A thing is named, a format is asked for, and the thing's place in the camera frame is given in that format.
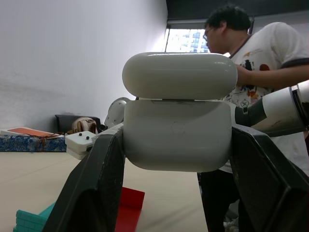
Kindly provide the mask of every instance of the white t-shirt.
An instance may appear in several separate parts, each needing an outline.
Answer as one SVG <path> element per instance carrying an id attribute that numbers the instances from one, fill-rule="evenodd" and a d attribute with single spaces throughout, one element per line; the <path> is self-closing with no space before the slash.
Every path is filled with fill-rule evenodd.
<path id="1" fill-rule="evenodd" d="M 247 70 L 269 71 L 309 63 L 308 43 L 285 23 L 271 23 L 249 37 L 230 56 Z M 224 100 L 244 108 L 275 91 L 256 86 L 236 86 Z M 303 133 L 271 138 L 280 151 L 309 176 L 309 157 Z M 232 173 L 228 161 L 220 170 Z"/>

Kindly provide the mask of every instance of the ceiling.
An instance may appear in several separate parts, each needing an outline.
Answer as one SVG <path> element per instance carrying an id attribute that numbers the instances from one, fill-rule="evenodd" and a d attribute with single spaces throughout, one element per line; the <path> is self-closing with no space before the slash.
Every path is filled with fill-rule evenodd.
<path id="1" fill-rule="evenodd" d="M 275 15 L 309 9 L 308 0 L 166 0 L 168 20 L 205 19 L 211 11 L 233 3 L 250 16 Z"/>

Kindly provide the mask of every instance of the white wall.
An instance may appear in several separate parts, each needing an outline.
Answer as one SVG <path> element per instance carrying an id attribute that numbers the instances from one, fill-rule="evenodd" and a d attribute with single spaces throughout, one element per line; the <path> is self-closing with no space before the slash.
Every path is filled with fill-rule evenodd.
<path id="1" fill-rule="evenodd" d="M 262 27 L 273 22 L 284 22 L 300 32 L 304 37 L 309 38 L 309 11 L 256 17 L 253 32 L 257 32 Z"/>
<path id="2" fill-rule="evenodd" d="M 1 0 L 0 128 L 55 131 L 55 114 L 97 116 L 132 96 L 122 68 L 161 51 L 165 0 Z"/>

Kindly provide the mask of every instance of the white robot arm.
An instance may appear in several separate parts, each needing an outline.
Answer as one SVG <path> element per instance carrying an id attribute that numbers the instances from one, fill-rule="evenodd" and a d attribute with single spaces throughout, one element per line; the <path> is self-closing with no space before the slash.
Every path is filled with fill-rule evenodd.
<path id="1" fill-rule="evenodd" d="M 138 54 L 126 63 L 123 82 L 144 100 L 120 102 L 115 111 L 110 107 L 105 123 L 109 129 L 101 134 L 123 130 L 125 155 L 144 169 L 220 168 L 231 154 L 233 123 L 269 136 L 308 129 L 309 81 L 266 95 L 245 109 L 213 101 L 230 93 L 237 82 L 233 62 L 218 54 Z M 97 136 L 67 136 L 68 153 L 82 159 Z"/>

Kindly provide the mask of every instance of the black pants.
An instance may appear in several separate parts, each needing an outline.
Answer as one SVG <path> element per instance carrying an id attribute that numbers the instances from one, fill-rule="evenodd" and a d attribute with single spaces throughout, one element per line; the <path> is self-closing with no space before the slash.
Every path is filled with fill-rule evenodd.
<path id="1" fill-rule="evenodd" d="M 239 192 L 230 173 L 216 170 L 201 174 L 202 201 L 209 232 L 224 232 L 223 220 Z M 239 232 L 254 232 L 248 213 L 239 201 Z"/>

